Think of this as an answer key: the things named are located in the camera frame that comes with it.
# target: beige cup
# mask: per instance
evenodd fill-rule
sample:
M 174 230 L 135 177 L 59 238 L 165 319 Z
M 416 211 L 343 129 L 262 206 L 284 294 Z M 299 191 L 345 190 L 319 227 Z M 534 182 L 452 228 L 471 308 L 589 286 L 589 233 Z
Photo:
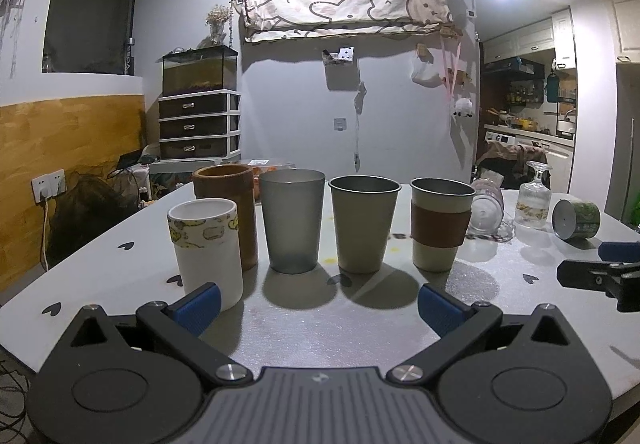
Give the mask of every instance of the beige cup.
M 355 274 L 380 270 L 401 186 L 364 175 L 329 182 L 334 204 L 338 266 Z
M 465 241 L 475 190 L 462 182 L 421 178 L 411 182 L 411 234 L 414 265 L 448 271 Z

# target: cup with brown sleeve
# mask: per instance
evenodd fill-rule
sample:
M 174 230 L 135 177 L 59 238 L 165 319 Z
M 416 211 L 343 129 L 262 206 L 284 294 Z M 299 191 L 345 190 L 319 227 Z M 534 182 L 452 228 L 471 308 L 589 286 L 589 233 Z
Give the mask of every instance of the cup with brown sleeve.
M 198 199 L 228 199 L 238 205 L 242 270 L 254 267 L 258 263 L 254 169 L 244 164 L 221 164 L 202 168 L 193 173 L 193 188 Z
M 411 182 L 414 265 L 428 272 L 451 270 L 465 241 L 475 190 L 455 180 L 419 178 Z

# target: countertop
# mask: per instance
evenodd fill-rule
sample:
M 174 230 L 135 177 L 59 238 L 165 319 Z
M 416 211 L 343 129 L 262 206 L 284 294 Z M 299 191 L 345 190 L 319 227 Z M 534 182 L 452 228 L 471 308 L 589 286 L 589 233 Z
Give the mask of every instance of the countertop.
M 564 194 L 554 194 L 552 208 Z M 86 304 L 110 315 L 131 314 L 150 300 L 172 303 L 183 290 L 166 212 L 194 198 L 189 184 L 128 218 L 30 284 L 0 308 L 0 345 L 38 371 L 68 323 Z M 517 191 L 505 190 L 513 215 Z M 529 314 L 536 305 L 559 306 L 606 378 L 614 414 L 640 400 L 640 313 L 619 313 L 604 294 L 563 288 L 556 267 L 565 258 L 598 260 L 601 240 L 640 236 L 602 214 L 595 238 L 578 246 L 544 230 L 516 227 L 507 243 L 466 240 L 452 271 L 421 274 L 412 264 L 411 189 L 402 186 L 382 269 L 341 278 L 329 188 L 324 195 L 320 265 L 298 276 L 269 269 L 261 207 L 257 206 L 259 263 L 244 274 L 244 295 L 202 338 L 260 373 L 262 366 L 342 367 L 376 365 L 387 370 L 438 337 L 418 315 L 419 287 L 430 281 L 470 304 L 487 300 L 505 313 Z M 133 242 L 127 250 L 123 244 Z M 533 276 L 524 279 L 524 274 Z M 42 312 L 60 304 L 57 315 Z
M 552 142 L 554 144 L 561 144 L 562 146 L 568 146 L 570 148 L 574 147 L 574 142 L 569 139 L 565 139 L 562 137 L 556 137 L 555 135 L 546 135 L 539 134 L 538 132 L 527 132 L 526 130 L 521 130 L 519 128 L 509 128 L 508 126 L 495 126 L 493 124 L 486 124 L 484 126 L 486 130 L 491 132 L 500 132 L 501 134 L 508 135 L 517 135 L 519 137 L 530 137 L 539 140 L 545 140 L 547 142 Z

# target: electrical socket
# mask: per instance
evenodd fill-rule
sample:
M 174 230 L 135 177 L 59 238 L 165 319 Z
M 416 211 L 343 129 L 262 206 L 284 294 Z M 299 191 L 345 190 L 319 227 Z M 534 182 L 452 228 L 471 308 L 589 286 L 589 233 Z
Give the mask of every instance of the electrical socket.
M 49 173 L 48 177 L 52 197 L 57 197 L 60 193 L 66 191 L 65 171 L 63 169 Z
M 31 189 L 33 189 L 33 198 L 36 201 L 36 204 L 39 204 L 45 198 L 49 198 L 51 196 L 49 175 L 41 175 L 32 179 Z

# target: cartoon patterned cloth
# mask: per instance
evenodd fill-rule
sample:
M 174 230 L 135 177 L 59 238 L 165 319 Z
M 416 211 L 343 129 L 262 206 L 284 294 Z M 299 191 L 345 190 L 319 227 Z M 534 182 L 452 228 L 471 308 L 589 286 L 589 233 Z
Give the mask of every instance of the cartoon patterned cloth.
M 426 34 L 451 27 L 446 0 L 245 0 L 247 41 Z

